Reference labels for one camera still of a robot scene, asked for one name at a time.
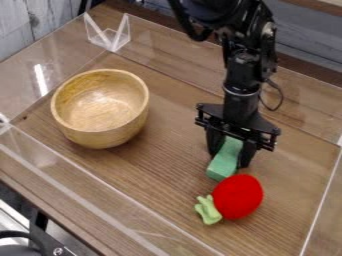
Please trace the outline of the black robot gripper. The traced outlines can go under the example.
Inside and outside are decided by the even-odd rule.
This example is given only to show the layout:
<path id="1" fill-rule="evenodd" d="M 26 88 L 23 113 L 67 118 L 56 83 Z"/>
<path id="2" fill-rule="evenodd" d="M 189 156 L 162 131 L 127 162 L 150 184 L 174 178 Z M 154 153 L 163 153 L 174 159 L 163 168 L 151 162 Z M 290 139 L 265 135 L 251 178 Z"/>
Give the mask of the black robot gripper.
<path id="1" fill-rule="evenodd" d="M 215 156 L 226 136 L 243 143 L 239 165 L 247 168 L 257 150 L 273 151 L 281 129 L 259 113 L 261 87 L 238 90 L 225 87 L 222 104 L 198 103 L 195 124 L 206 130 L 207 150 Z"/>

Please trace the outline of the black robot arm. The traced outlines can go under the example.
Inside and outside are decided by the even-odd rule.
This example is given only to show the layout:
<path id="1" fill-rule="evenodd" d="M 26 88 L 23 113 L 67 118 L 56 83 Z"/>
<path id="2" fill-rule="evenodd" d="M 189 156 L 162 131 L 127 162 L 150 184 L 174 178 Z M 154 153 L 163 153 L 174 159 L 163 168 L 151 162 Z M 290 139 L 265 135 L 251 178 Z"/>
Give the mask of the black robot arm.
<path id="1" fill-rule="evenodd" d="M 187 36 L 198 42 L 214 36 L 222 46 L 225 99 L 197 105 L 195 123 L 206 130 L 211 154 L 227 137 L 242 142 L 238 166 L 246 168 L 258 150 L 275 148 L 281 135 L 259 113 L 262 85 L 278 68 L 273 12 L 263 0 L 167 1 Z"/>

